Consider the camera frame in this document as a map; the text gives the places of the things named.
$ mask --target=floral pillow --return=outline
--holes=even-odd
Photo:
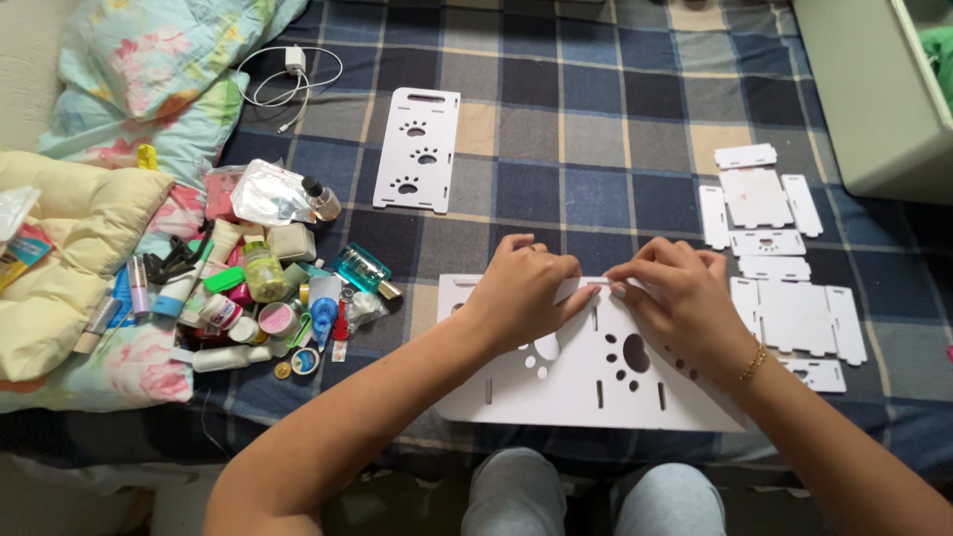
[[[234,61],[274,38],[306,0],[84,0],[67,21],[59,75],[150,120],[178,112]]]

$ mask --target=perfume bottle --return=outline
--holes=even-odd
[[[390,268],[384,266],[381,261],[354,242],[337,254],[334,267],[337,272],[364,292],[371,294],[378,292],[386,299],[393,299],[403,294],[387,280],[391,277]]]
[[[331,221],[341,214],[341,202],[337,200],[331,188],[317,181],[317,178],[306,175],[301,179],[308,205],[321,221]]]

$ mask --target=green fabric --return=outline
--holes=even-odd
[[[946,104],[953,111],[953,26],[921,31],[920,44],[940,81]]]

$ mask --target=charging cable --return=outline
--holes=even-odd
[[[304,94],[304,100],[301,102],[301,110],[297,113],[294,119],[292,119],[291,121],[288,121],[287,123],[282,125],[280,129],[278,129],[278,133],[281,134],[287,131],[294,123],[297,123],[298,121],[304,118],[305,111],[308,109],[308,100],[311,98],[311,88],[333,84],[338,78],[341,77],[341,74],[344,72],[344,62],[342,62],[341,58],[337,57],[337,54],[335,54],[334,52],[331,52],[325,49],[320,49],[319,47],[298,47],[297,45],[294,45],[293,47],[268,47],[267,49],[261,49],[260,51],[251,54],[250,56],[245,58],[241,63],[239,63],[237,70],[241,72],[242,68],[245,67],[245,64],[248,63],[248,60],[261,54],[262,52],[267,52],[267,51],[285,51],[285,70],[286,71],[276,72],[275,74],[272,74],[268,78],[265,78],[265,80],[261,84],[258,84],[258,89],[254,90],[254,93],[252,93],[251,98],[249,98],[245,94],[245,92],[242,91],[241,86],[238,87],[238,92],[241,93],[242,98],[244,98],[249,103],[254,104],[255,106],[273,108],[275,106],[284,105],[285,103],[293,99],[296,93],[298,93],[300,90],[304,90],[305,94]],[[331,78],[330,80],[325,80],[324,82],[317,82],[314,84],[310,83],[308,80],[308,76],[305,74],[305,71],[307,70],[306,68],[307,62],[305,61],[304,51],[319,51],[319,52],[325,52],[327,54],[330,54],[332,58],[337,60],[337,65],[338,65],[337,74],[335,74],[335,76]],[[281,74],[285,74],[285,73],[293,74],[294,76],[297,77],[297,83],[294,85],[294,89],[284,92],[271,100],[267,100],[265,102],[258,101],[258,92],[260,92],[261,89],[265,87],[265,84],[271,82],[272,79],[275,78],[276,76],[280,76]],[[287,98],[285,98],[281,102],[275,102],[276,100],[286,95],[287,95]]]

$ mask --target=white board piece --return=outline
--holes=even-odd
[[[759,225],[780,228],[794,223],[787,195],[774,170],[732,170],[721,172],[719,180],[735,225],[755,229]]]
[[[829,286],[824,287],[824,290],[827,292],[827,306],[834,318],[838,357],[854,366],[867,361],[854,293],[845,287]]]
[[[731,238],[731,254],[735,257],[807,253],[801,233],[794,229],[730,231],[728,236]]]
[[[758,316],[760,300],[758,298],[758,282],[754,279],[731,278],[731,301],[735,304],[738,316],[744,322],[748,331],[763,340],[761,335],[761,318]]]
[[[384,131],[374,207],[447,214],[460,93],[398,88]]]
[[[846,393],[841,362],[836,360],[778,360],[784,368],[818,393]]]
[[[749,279],[811,280],[811,265],[803,257],[744,256],[738,267]]]
[[[715,162],[723,170],[766,166],[778,162],[778,152],[770,143],[716,149]]]
[[[728,239],[728,215],[724,211],[724,192],[718,186],[699,186],[701,226],[705,244],[723,250],[731,245]]]
[[[810,283],[759,280],[762,342],[780,352],[836,354],[833,319],[824,287]]]
[[[824,232],[818,207],[814,204],[811,189],[804,175],[781,175],[781,184],[787,193],[787,202],[791,205],[794,223],[806,236],[817,238]]]
[[[440,276],[437,320],[470,296],[472,285],[454,284],[466,277]],[[557,359],[535,344],[503,354],[440,400],[437,413],[473,423],[744,431],[747,418],[709,380],[645,343],[609,282],[574,278],[560,287],[557,300],[589,283],[606,288],[556,332]]]

